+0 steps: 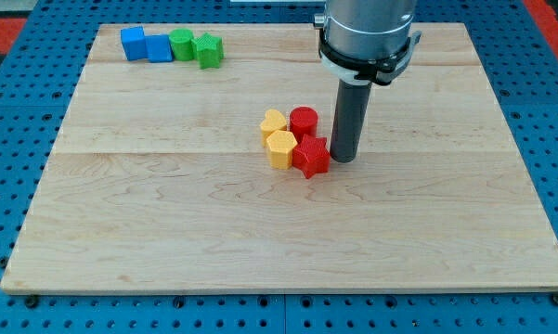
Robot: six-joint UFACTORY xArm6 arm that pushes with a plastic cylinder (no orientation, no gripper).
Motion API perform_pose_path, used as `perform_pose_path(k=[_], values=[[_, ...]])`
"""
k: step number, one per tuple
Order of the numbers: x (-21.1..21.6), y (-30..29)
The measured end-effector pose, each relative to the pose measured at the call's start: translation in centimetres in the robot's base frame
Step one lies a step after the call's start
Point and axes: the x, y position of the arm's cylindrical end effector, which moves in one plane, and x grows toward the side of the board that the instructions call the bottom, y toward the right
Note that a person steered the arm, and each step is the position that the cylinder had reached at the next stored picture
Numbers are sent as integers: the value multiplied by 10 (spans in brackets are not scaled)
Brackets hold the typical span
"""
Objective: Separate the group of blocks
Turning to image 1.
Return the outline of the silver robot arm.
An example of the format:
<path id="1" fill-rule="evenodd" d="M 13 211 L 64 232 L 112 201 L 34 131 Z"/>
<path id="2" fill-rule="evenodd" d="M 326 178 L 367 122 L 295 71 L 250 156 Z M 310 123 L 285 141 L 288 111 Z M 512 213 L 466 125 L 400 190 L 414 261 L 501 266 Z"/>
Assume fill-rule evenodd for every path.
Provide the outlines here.
<path id="1" fill-rule="evenodd" d="M 315 17 L 322 65 L 351 85 L 388 85 L 408 66 L 420 32 L 416 0 L 326 0 Z"/>

